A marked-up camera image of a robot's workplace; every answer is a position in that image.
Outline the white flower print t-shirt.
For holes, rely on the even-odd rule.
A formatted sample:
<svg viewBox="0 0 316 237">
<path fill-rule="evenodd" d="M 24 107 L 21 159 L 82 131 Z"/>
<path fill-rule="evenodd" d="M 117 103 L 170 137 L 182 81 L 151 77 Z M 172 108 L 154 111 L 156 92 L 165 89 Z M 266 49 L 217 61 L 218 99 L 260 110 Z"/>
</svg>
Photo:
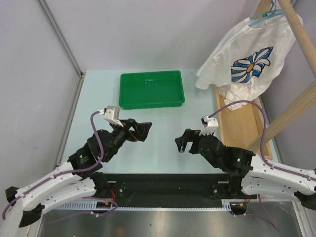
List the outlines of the white flower print t-shirt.
<svg viewBox="0 0 316 237">
<path fill-rule="evenodd" d="M 263 94 L 280 74 L 296 38 L 284 15 L 231 28 L 197 71 L 196 87 L 218 87 L 229 110 Z"/>
</svg>

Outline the light blue hanger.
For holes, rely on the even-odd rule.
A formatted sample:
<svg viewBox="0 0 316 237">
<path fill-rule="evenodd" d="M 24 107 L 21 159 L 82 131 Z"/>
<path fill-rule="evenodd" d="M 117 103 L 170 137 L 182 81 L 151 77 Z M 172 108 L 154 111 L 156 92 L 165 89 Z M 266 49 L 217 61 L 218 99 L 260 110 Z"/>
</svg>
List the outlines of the light blue hanger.
<svg viewBox="0 0 316 237">
<path fill-rule="evenodd" d="M 277 9 L 275 0 L 261 0 L 257 7 L 256 14 L 249 18 L 250 23 L 248 26 L 252 27 L 264 20 L 281 15 L 284 15 L 284 12 L 282 9 Z"/>
</svg>

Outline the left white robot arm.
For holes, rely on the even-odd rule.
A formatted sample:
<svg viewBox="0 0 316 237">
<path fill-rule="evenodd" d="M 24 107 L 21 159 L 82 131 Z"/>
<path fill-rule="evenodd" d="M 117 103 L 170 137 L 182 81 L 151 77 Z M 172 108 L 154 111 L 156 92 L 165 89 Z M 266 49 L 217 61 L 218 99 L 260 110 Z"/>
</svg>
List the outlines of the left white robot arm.
<svg viewBox="0 0 316 237">
<path fill-rule="evenodd" d="M 24 187 L 10 187 L 5 194 L 9 207 L 3 212 L 17 211 L 13 218 L 19 228 L 29 226 L 57 206 L 80 198 L 105 198 L 109 183 L 99 170 L 109 162 L 125 141 L 144 142 L 151 122 L 138 123 L 134 119 L 109 119 L 112 132 L 94 130 L 85 145 L 69 156 L 51 173 Z"/>
</svg>

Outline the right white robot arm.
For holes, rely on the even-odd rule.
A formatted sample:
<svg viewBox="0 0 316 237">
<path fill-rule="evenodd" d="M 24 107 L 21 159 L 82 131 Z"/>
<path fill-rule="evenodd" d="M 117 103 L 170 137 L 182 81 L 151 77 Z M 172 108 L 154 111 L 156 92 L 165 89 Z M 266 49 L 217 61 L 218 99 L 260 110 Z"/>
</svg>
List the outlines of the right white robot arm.
<svg viewBox="0 0 316 237">
<path fill-rule="evenodd" d="M 233 198 L 246 195 L 271 195 L 299 201 L 307 209 L 316 208 L 316 172 L 267 161 L 243 148 L 225 146 L 216 136 L 201 135 L 199 130 L 186 129 L 175 138 L 179 152 L 191 142 L 190 154 L 199 154 L 214 168 L 232 177 L 228 193 Z"/>
</svg>

